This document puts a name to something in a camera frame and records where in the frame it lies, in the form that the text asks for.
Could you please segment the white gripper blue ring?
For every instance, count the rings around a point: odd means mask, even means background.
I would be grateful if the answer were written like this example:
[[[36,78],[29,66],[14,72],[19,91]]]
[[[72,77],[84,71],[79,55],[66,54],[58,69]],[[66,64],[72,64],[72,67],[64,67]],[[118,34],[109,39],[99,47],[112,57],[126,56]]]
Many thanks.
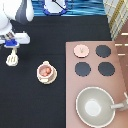
[[[8,34],[0,33],[0,44],[3,44],[6,48],[19,47],[20,44],[29,44],[30,37],[26,32]]]

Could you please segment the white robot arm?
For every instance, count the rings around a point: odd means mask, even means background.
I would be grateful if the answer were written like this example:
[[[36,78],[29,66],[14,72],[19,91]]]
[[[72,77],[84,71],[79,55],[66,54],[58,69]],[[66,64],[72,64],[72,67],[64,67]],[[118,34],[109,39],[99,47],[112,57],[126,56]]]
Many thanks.
[[[7,48],[29,44],[29,35],[26,32],[15,33],[11,21],[26,24],[33,18],[34,9],[31,0],[0,0],[0,44]]]

